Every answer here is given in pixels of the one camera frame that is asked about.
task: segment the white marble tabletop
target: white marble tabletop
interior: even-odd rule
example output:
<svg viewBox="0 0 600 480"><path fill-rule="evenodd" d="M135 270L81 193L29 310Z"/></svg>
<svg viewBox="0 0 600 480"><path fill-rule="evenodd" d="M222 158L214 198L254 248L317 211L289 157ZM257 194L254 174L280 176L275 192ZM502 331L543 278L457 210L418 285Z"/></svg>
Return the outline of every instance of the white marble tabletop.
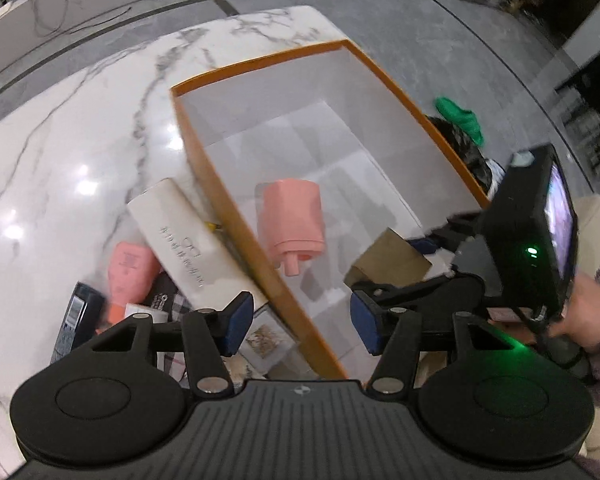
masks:
<svg viewBox="0 0 600 480"><path fill-rule="evenodd" d="M344 35L311 7L204 23L123 50L0 122L0 478L22 456L8 407L48 365L75 282L106 292L126 203L165 177L203 208L169 89L209 70Z"/></svg>

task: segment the black floor line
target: black floor line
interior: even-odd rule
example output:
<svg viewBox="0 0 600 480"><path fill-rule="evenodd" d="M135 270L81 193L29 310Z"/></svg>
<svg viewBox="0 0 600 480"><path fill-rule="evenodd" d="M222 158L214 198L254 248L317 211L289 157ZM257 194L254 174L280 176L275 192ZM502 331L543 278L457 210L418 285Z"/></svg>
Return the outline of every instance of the black floor line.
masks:
<svg viewBox="0 0 600 480"><path fill-rule="evenodd" d="M461 20L460 18L458 18L458 16L456 16L451 10L447 9L444 4L440 3L437 0L431 0L433 2L435 2L436 4L438 4L442 9L446 10L446 12L448 12L451 16L453 16L456 20L458 20L459 23L461 23L461 25L466 28L466 30L468 30L470 33L472 33L486 48L489 49L489 51L504 65L504 67L510 72L510 74L516 78L517 82L520 83L520 86L522 86L522 88L525 89L526 93L529 94L529 97L531 97L534 102L536 103L536 105L538 105L538 108L540 108L542 110L542 113L544 114L544 116L549 120L549 122L551 123L551 126L554 127L555 132L559 135L559 137L562 139L562 142L564 143L564 145L567 147L567 150L569 150L569 153L571 153L571 156L573 157L573 160L576 162L576 164L578 165L578 168L580 168L580 172L582 173L582 176L584 177L584 179L587 181L587 185L589 186L589 188L591 189L592 193L595 193L593 184L591 183L591 181L589 180L589 177L587 176L587 173L584 171L584 168L582 167L580 160L578 159L578 157L576 156L575 152L573 151L571 145L567 142L567 139L564 137L564 135L562 134L562 132L560 131L560 128L558 128L558 125L555 123L555 121L551 118L551 116L549 115L549 113L544 109L544 107L540 104L540 101L538 101L538 99L536 98L536 96L533 94L533 92L529 89L529 87L522 81L522 79L519 78L518 74L516 74L513 69L500 57L500 55L493 50L489 44L484 41L471 27L469 27L469 25L467 25L463 20Z"/></svg>
<svg viewBox="0 0 600 480"><path fill-rule="evenodd" d="M3 86L1 86L0 94L2 94L4 91L11 88L18 81L21 81L27 75L31 74L32 72L35 72L37 69L39 69L41 66L45 65L46 63L53 61L55 58L62 56L62 54L65 54L65 53L69 52L70 50L73 50L74 48L81 46L83 43L86 43L87 41L94 40L95 38L102 36L103 34L106 34L107 32L111 32L112 30L115 30L119 27L123 27L124 25L128 25L129 23L133 23L138 20L148 18L149 16L155 16L156 14L160 14L162 12L167 12L168 10L173 10L173 9L177 9L179 7L184 7L184 6L197 4L200 2L208 2L208 1L212 1L213 3L215 3L222 10L222 12L224 12L227 16L236 16L237 14L239 14L239 12L235 9L235 7L232 6L232 4L230 4L227 0L184 0L182 2L175 2L173 4L169 4L167 6L160 7L158 9L152 9L152 10L148 10L147 12L142 12L141 14L138 14L137 16L132 16L131 18L127 18L126 20L122 20L120 22L114 23L113 25L109 25L109 27L105 27L105 28L102 28L101 30L97 30L93 34L85 36L84 38L77 40L75 43L72 43L71 45L67 45L64 48L61 48L57 52L53 53L51 56L48 56L45 59L40 60L36 64L30 66L29 68L27 68L26 70L24 70L23 72L18 74L11 81L9 81L8 83L5 83Z"/></svg>

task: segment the device screen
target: device screen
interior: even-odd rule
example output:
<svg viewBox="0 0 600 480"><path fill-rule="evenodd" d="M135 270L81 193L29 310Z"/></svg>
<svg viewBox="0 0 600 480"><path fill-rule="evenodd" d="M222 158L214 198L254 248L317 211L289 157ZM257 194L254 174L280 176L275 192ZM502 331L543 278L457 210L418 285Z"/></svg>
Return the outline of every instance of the device screen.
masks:
<svg viewBox="0 0 600 480"><path fill-rule="evenodd" d="M564 182L555 164L551 169L551 180L549 181L549 192L546 197L544 214L546 222L549 225L552 244L554 245L555 259L558 262L558 272L560 272L560 277L563 278L571 244L573 218Z"/></svg>

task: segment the green shoe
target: green shoe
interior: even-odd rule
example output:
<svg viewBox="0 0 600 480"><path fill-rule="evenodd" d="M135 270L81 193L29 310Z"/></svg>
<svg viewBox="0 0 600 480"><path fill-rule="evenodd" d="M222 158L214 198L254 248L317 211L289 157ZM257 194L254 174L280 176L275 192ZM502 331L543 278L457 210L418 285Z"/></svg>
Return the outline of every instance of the green shoe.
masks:
<svg viewBox="0 0 600 480"><path fill-rule="evenodd" d="M471 110L464 110L447 97L438 97L434 102L440 115L447 121L458 126L477 146L484 144L480 124Z"/></svg>

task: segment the open box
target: open box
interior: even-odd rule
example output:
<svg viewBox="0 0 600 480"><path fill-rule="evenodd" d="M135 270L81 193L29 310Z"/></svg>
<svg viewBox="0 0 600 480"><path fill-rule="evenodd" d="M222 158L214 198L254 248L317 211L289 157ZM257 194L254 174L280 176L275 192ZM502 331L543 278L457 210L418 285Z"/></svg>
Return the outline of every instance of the open box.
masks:
<svg viewBox="0 0 600 480"><path fill-rule="evenodd" d="M346 302L342 279L366 247L387 227L414 236L488 202L435 127L349 40L227 66L171 92L192 170L321 377L346 372L312 317ZM258 241L259 190L285 177L320 184L328 249L311 262L309 284L284 278Z"/></svg>

